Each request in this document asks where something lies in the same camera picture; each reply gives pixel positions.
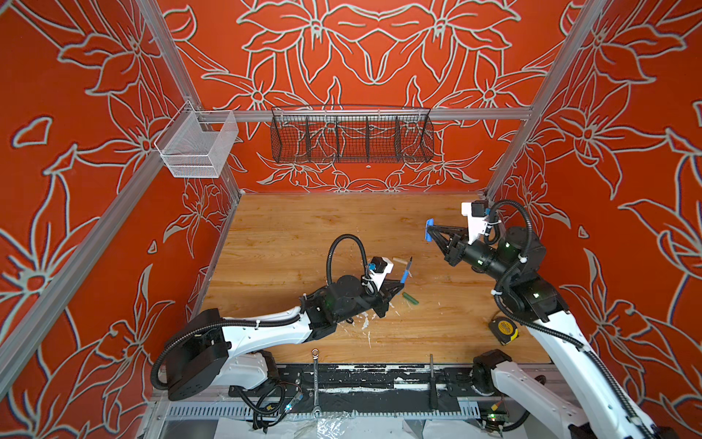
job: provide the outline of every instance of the black wire basket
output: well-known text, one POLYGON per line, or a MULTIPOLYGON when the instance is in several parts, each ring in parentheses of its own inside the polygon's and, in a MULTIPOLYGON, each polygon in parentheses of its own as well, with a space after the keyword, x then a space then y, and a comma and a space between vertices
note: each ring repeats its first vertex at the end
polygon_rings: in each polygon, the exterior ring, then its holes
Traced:
POLYGON ((277 163, 421 163, 434 157, 428 108, 323 105, 274 107, 277 163))

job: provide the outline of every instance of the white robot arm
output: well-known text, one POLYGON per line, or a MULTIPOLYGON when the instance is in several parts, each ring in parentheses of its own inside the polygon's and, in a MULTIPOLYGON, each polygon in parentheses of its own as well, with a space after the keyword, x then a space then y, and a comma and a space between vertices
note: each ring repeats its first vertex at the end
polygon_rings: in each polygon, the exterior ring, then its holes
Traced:
MULTIPOLYGON (((617 383, 583 336, 568 305, 558 291, 537 273, 545 247, 533 232, 526 209, 512 200, 499 201, 488 209, 487 201, 463 203, 468 228, 427 226, 428 241, 435 241, 451 266, 461 261, 485 273, 497 283, 492 290, 500 310, 521 323, 543 346, 582 407, 564 401, 529 377, 500 350, 475 358, 473 388, 483 395, 499 391, 514 398, 558 438, 652 439, 676 438, 672 430, 659 428, 617 383), (510 227, 505 236, 498 225, 497 209, 512 206, 524 217, 526 227, 510 227)), ((487 424, 491 431, 509 426, 487 424)))
POLYGON ((168 391, 168 399, 182 400, 210 385, 255 388, 275 369, 261 350, 280 344, 319 340, 365 311, 385 317, 390 300, 399 293, 403 281, 388 280, 393 264, 388 258, 373 257, 369 263, 363 244, 354 235, 341 235, 329 249, 326 260, 327 283, 311 295, 300 297, 300 306, 283 313, 244 319, 221 318, 219 310, 205 310, 187 323, 167 344, 151 370, 152 385, 168 391), (354 240, 361 251, 364 274, 360 277, 331 277, 336 246, 354 240), (159 368, 166 366, 166 382, 159 368))

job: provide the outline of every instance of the wood grain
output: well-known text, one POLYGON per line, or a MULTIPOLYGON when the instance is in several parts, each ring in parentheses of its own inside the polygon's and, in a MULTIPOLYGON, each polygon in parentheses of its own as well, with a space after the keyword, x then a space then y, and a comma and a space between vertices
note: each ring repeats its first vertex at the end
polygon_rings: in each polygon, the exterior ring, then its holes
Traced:
MULTIPOLYGON (((318 348, 322 362, 471 363, 473 357, 500 348, 487 322, 497 311, 490 295, 494 281, 468 264, 451 267, 436 244, 424 240, 425 222, 462 225, 461 202, 472 195, 310 194, 245 195, 237 209, 203 309, 222 316, 253 317, 299 304, 298 297, 325 285, 326 254, 343 233, 361 238, 368 258, 408 261, 405 291, 419 300, 411 305, 398 295, 385 318, 373 311, 343 323, 325 339, 276 346, 279 363, 309 362, 318 348)), ((396 263, 389 275, 402 276, 396 263)), ((362 273, 356 244, 337 247, 333 278, 362 273)), ((548 362, 526 330, 502 349, 517 362, 548 362)))

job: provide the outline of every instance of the red wall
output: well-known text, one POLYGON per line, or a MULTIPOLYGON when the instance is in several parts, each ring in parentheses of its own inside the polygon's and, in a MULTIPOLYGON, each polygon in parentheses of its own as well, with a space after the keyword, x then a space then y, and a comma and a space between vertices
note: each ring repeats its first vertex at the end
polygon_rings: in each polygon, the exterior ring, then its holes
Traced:
POLYGON ((634 401, 702 434, 702 6, 613 0, 503 186, 634 401))
MULTIPOLYGON (((159 3, 207 108, 268 110, 528 106, 582 2, 159 3)), ((246 123, 230 166, 250 192, 480 190, 517 126, 438 123, 426 164, 321 166, 275 164, 266 124, 246 123)))
MULTIPOLYGON (((0 341, 183 103, 132 1, 25 3, 0 8, 0 341)), ((0 436, 134 436, 232 206, 223 186, 161 170, 0 402, 0 436)))

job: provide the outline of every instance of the basket divider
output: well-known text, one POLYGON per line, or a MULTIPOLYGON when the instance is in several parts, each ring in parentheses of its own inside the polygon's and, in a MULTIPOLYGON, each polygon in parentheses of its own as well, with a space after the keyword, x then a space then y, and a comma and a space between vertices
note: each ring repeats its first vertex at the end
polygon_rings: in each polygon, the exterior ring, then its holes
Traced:
POLYGON ((371 161, 371 125, 368 122, 368 116, 366 116, 366 159, 371 161))
POLYGON ((336 136, 336 160, 341 159, 341 142, 339 142, 339 116, 334 116, 334 135, 336 136))
POLYGON ((395 155, 397 155, 397 161, 402 161, 402 149, 400 145, 402 144, 401 133, 399 130, 399 117, 395 116, 395 155))
POLYGON ((275 116, 275 112, 271 112, 273 113, 273 130, 271 130, 271 133, 275 135, 275 138, 278 140, 275 144, 277 147, 274 146, 273 149, 273 160, 275 160, 276 163, 280 163, 280 156, 283 152, 283 139, 280 138, 280 130, 278 129, 278 118, 275 116))
POLYGON ((312 161, 312 140, 310 139, 310 117, 305 116, 305 151, 307 153, 307 161, 312 161))
POLYGON ((424 132, 427 131, 427 122, 429 121, 429 113, 427 113, 426 116, 424 116, 424 124, 422 126, 422 134, 419 135, 419 148, 424 149, 425 141, 424 141, 424 132))

